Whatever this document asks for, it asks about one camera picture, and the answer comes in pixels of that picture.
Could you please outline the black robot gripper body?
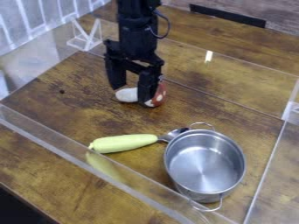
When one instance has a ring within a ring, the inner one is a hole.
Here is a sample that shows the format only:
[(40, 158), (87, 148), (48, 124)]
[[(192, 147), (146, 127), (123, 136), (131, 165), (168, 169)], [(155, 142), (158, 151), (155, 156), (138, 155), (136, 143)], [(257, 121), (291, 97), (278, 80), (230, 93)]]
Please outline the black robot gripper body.
[(156, 74), (162, 72), (163, 59), (156, 55), (158, 39), (158, 16), (155, 14), (118, 15), (119, 40), (107, 39), (106, 57), (123, 61), (126, 70), (139, 74), (151, 69)]

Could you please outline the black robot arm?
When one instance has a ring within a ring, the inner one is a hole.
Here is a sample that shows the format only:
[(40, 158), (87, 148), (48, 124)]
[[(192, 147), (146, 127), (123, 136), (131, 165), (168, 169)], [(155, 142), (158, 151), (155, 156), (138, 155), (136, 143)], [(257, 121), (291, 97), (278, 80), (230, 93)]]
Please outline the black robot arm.
[(162, 105), (166, 96), (162, 80), (163, 59), (155, 54), (160, 0), (116, 0), (119, 41), (104, 45), (107, 78), (116, 99), (147, 107)]

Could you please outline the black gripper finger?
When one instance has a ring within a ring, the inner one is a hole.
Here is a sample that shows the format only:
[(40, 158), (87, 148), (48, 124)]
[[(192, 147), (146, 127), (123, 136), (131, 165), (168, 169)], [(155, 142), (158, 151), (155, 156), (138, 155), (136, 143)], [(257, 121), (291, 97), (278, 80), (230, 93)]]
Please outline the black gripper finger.
[(116, 90), (127, 84), (127, 70), (123, 61), (107, 56), (106, 69), (110, 86)]
[(155, 92), (159, 86), (159, 74), (151, 69), (146, 69), (139, 74), (138, 81), (138, 102), (146, 103), (155, 97)]

